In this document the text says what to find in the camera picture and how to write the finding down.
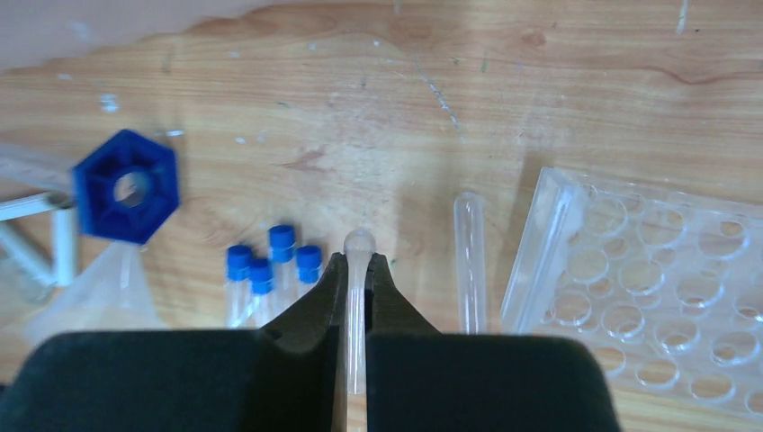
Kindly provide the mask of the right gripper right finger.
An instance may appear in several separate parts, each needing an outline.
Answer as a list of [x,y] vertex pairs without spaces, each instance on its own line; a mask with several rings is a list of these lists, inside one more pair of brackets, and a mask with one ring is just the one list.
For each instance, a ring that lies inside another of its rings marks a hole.
[[617,431],[605,376],[565,337],[438,331],[395,286],[387,258],[366,277],[371,431]]

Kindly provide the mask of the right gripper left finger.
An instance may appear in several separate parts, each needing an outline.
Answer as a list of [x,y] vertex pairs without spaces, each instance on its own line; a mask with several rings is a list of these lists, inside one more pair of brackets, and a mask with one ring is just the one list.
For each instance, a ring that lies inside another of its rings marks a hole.
[[1,392],[4,431],[329,431],[346,258],[261,329],[62,333]]

